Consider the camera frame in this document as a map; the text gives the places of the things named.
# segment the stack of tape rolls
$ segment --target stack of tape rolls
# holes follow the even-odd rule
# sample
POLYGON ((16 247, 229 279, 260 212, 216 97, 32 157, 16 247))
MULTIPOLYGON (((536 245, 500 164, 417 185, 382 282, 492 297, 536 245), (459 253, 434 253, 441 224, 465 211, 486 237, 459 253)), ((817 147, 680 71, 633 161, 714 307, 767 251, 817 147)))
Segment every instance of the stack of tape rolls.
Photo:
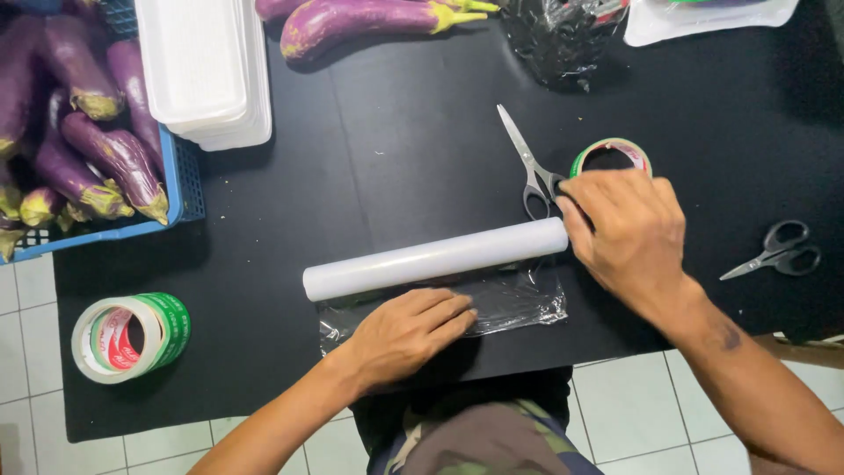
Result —
POLYGON ((73 327, 73 360, 89 379, 114 385, 172 363, 191 337, 191 320, 179 299, 163 292, 106 298, 88 307, 73 327), (139 352, 129 341, 137 319, 139 352))
POLYGON ((589 145, 584 151, 580 153, 575 159, 575 162, 571 165, 571 172, 569 173, 569 178, 574 178, 577 175, 583 173, 583 165, 587 162, 589 158, 589 154, 593 153, 596 150, 618 150, 628 158, 630 161, 633 162, 633 167, 638 168, 640 170, 644 170, 649 177, 653 177, 653 170, 651 169, 651 161, 648 160, 647 154, 645 151, 642 150, 639 145, 634 144, 626 139, 603 139, 595 142, 592 145, 589 145))

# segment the scissors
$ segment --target scissors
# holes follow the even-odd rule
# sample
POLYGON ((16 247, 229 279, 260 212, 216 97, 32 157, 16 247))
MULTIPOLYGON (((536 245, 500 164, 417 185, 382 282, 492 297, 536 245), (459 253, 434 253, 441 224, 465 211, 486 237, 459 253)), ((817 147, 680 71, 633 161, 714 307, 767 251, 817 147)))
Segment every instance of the scissors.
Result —
POLYGON ((556 185, 565 180, 565 177, 540 167, 536 159, 533 158, 533 154, 530 152, 522 134, 519 133, 519 129, 516 128, 516 124, 513 123, 513 119, 510 118, 510 114, 507 113, 507 110, 501 104, 498 105, 498 113, 501 115, 501 121, 504 122, 504 128, 507 129, 507 133, 510 135, 510 140, 513 141, 516 151, 519 152, 519 156, 522 158, 522 163, 525 164, 525 170, 527 170, 528 181, 525 185, 525 191, 522 193, 522 202, 524 203, 525 211, 530 216, 530 219, 534 221, 543 219, 531 214, 530 208, 528 208, 528 198, 535 196, 545 205, 545 217, 547 218, 551 216, 551 206, 554 205, 554 190, 556 190, 556 185), (550 198, 545 196, 539 187, 539 182, 536 181, 537 175, 542 179, 542 183, 544 183, 548 193, 551 193, 550 198))
POLYGON ((815 270, 820 264, 820 249, 815 246, 800 246, 798 244, 809 239, 809 227, 802 221, 782 221, 771 227, 765 239, 762 241, 762 246, 765 249, 762 254, 756 259, 749 260, 739 267, 730 270, 728 273, 721 276, 721 281, 732 279, 733 277, 743 276, 752 270, 773 265, 774 269, 780 271, 782 274, 789 276, 805 276, 812 270, 815 270), (796 238, 780 241, 776 235, 784 227, 800 227, 800 235, 796 238), (804 254, 813 255, 814 259, 810 265, 802 265, 799 268, 794 266, 797 258, 804 254))

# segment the black tablecloth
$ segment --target black tablecloth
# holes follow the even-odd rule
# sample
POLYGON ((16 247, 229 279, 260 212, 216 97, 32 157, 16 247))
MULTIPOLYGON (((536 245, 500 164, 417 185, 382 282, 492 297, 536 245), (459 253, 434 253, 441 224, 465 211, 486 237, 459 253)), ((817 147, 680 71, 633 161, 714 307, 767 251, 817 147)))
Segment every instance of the black tablecloth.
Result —
MULTIPOLYGON (((208 217, 55 256, 68 439, 247 415, 319 359, 306 267, 524 222, 524 169, 498 103, 553 171, 598 139, 640 145, 686 212, 688 272, 746 330, 810 336, 839 325, 844 68, 820 2, 801 3, 780 29, 640 49, 622 32, 592 92, 560 94, 521 70, 496 21, 430 39, 353 41, 298 70, 269 29, 275 133, 204 160, 208 217), (718 281, 782 219, 811 227, 824 251, 814 274, 718 281), (148 291, 189 309, 185 353, 122 385, 85 379, 69 347, 81 311, 148 291)), ((564 259, 565 323, 460 341, 405 384, 667 347, 571 253, 564 259)))

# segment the tiled floor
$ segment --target tiled floor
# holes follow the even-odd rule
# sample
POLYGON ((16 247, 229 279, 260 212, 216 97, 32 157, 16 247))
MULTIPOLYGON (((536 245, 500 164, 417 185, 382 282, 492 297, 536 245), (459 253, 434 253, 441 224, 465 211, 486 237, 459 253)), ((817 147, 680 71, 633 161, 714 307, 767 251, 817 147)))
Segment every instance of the tiled floor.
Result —
MULTIPOLYGON (((71 445, 65 438, 52 257, 0 266, 3 475, 183 475, 243 418, 71 445)), ((844 420, 844 371, 788 363, 844 420)), ((607 475, 749 475, 744 447, 677 351, 577 365, 568 435, 607 475)), ((299 449, 283 475, 365 471, 351 413, 299 449)))

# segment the forearm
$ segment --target forearm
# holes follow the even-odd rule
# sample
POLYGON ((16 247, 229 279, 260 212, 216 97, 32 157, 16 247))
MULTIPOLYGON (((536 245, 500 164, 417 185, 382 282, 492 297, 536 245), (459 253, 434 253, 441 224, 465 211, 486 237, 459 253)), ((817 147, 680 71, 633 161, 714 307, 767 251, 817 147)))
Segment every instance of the forearm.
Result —
POLYGON ((343 364, 340 352, 332 352, 293 387, 226 435, 189 475, 275 475, 314 432, 354 402, 362 390, 357 375, 350 374, 343 364))
POLYGON ((821 474, 844 473, 844 426, 800 379, 690 281, 660 330, 736 435, 761 455, 821 474))

